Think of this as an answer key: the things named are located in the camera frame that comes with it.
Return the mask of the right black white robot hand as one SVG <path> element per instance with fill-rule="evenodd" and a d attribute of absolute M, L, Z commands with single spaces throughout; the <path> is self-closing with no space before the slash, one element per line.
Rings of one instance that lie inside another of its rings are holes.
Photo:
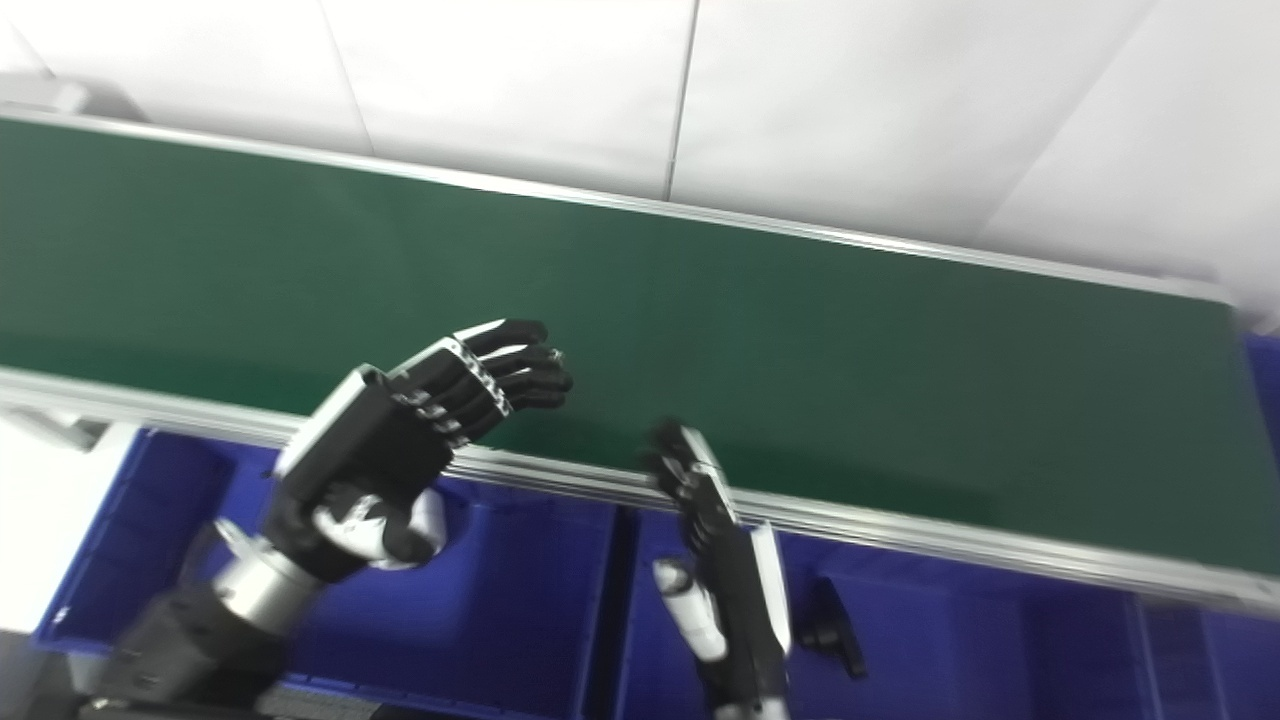
<path fill-rule="evenodd" d="M 653 577 L 692 652 L 713 719 L 788 719 L 788 601 L 773 527 L 742 523 L 724 469 L 700 430 L 673 418 L 650 432 L 643 461 L 678 515 L 690 556 Z"/>

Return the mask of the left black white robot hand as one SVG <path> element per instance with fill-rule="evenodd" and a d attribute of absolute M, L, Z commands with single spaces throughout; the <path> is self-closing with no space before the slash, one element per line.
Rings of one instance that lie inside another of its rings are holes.
<path fill-rule="evenodd" d="M 544 324 L 499 319 L 448 334 L 397 368 L 352 370 L 282 451 L 262 534 L 335 584 L 364 568 L 430 562 L 448 539 L 431 487 L 457 452 L 572 387 Z"/>

